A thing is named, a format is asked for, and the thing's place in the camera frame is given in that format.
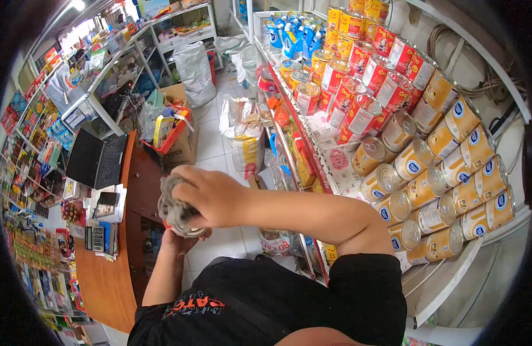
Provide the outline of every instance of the plastic bag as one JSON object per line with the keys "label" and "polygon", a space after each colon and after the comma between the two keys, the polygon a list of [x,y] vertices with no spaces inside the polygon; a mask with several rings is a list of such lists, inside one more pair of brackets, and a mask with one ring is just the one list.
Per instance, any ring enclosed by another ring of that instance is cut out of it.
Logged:
{"label": "plastic bag", "polygon": [[187,100],[192,108],[204,106],[216,96],[205,45],[199,41],[179,47],[173,54]]}
{"label": "plastic bag", "polygon": [[264,128],[260,114],[248,98],[224,95],[220,114],[220,133],[229,139],[235,170],[246,180],[257,174],[264,162]]}

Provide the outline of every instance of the can lid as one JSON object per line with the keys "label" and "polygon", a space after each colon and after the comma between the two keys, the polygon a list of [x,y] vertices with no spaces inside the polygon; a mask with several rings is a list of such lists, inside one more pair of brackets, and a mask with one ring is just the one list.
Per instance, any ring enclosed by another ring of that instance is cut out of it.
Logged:
{"label": "can lid", "polygon": [[415,138],[410,145],[422,165],[429,167],[433,163],[433,153],[425,141]]}
{"label": "can lid", "polygon": [[456,220],[456,208],[450,195],[444,194],[437,201],[442,221],[445,225],[450,225]]}
{"label": "can lid", "polygon": [[418,128],[416,127],[416,122],[406,111],[398,110],[393,115],[395,123],[407,134],[415,135]]}
{"label": "can lid", "polygon": [[420,243],[420,226],[414,220],[405,220],[401,228],[401,239],[406,249],[413,250]]}
{"label": "can lid", "polygon": [[446,190],[445,178],[437,167],[428,168],[429,187],[437,197],[441,197]]}
{"label": "can lid", "polygon": [[313,82],[302,82],[297,85],[297,92],[308,96],[318,96],[320,94],[320,87]]}
{"label": "can lid", "polygon": [[402,191],[395,191],[389,198],[389,206],[393,215],[399,220],[407,219],[412,211],[412,205],[410,204],[408,195]]}
{"label": "can lid", "polygon": [[385,158],[385,146],[383,142],[375,137],[364,137],[362,144],[360,144],[366,154],[373,158],[375,161],[381,161]]}
{"label": "can lid", "polygon": [[462,227],[457,221],[452,226],[449,227],[449,246],[450,251],[458,255],[462,251],[464,245],[464,233],[462,232]]}

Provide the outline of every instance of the white floor tile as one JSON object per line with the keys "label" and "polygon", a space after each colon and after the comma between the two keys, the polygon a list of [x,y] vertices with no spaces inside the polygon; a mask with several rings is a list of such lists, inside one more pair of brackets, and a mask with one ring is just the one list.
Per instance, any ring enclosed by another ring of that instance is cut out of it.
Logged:
{"label": "white floor tile", "polygon": [[231,154],[226,155],[226,164],[228,167],[228,174],[237,182],[243,186],[249,187],[248,181],[245,180],[245,178],[235,170],[235,166],[233,165],[233,158]]}
{"label": "white floor tile", "polygon": [[247,252],[247,259],[253,260],[256,255],[262,253],[261,240],[258,238],[258,227],[241,226],[241,235]]}
{"label": "white floor tile", "polygon": [[199,241],[187,254],[192,271],[201,272],[207,264],[219,256],[244,259],[245,244],[239,227],[218,228],[205,241]]}
{"label": "white floor tile", "polygon": [[197,143],[197,161],[224,154],[222,136],[218,125],[220,121],[211,120],[200,124]]}
{"label": "white floor tile", "polygon": [[228,173],[228,167],[226,165],[226,157],[224,155],[207,158],[206,160],[197,161],[195,167],[203,170],[219,170],[226,174]]}

